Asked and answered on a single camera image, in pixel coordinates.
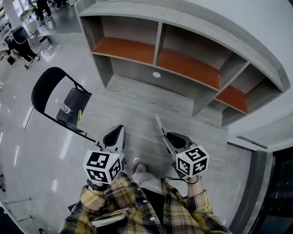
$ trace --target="white wall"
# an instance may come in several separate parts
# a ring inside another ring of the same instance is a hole
[[[288,0],[189,0],[238,24],[283,65],[291,88],[253,114],[231,124],[229,136],[271,123],[293,110],[293,7]]]

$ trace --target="white sneaker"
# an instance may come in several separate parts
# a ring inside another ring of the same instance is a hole
[[[136,172],[146,173],[147,167],[143,164],[139,164],[136,168]]]
[[[31,60],[30,62],[26,61],[25,64],[26,64],[27,66],[29,66],[29,65],[31,65],[32,63],[33,63],[33,60]]]

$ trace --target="pants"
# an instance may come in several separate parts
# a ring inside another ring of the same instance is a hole
[[[57,3],[57,8],[60,8],[61,4],[66,5],[66,0],[55,0],[55,2]]]
[[[40,16],[41,21],[44,20],[43,10],[45,10],[48,16],[51,16],[51,10],[47,4],[46,0],[38,0],[38,15]]]
[[[28,62],[31,61],[31,58],[35,58],[37,55],[32,51],[32,49],[29,47],[28,42],[24,42],[23,44],[19,45],[17,48],[15,48],[18,51],[18,54],[22,56],[24,59],[26,59]]]

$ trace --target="yellow plaid shirt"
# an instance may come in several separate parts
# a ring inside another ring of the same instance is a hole
[[[148,201],[144,202],[147,197],[139,185],[123,172],[119,179],[115,179],[105,192],[100,192],[100,195],[84,186],[80,201],[63,222],[60,233],[230,233],[213,214],[206,191],[184,199],[177,189],[163,180],[162,191],[165,197],[163,225],[151,204]],[[92,225],[95,218],[121,209],[127,211],[124,220],[104,228],[95,228]]]

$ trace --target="wristwatch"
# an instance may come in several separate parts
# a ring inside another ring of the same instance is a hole
[[[93,184],[89,179],[87,179],[87,184],[95,191],[100,191],[100,192],[104,192],[107,188],[108,185],[102,185],[102,186],[98,186]]]

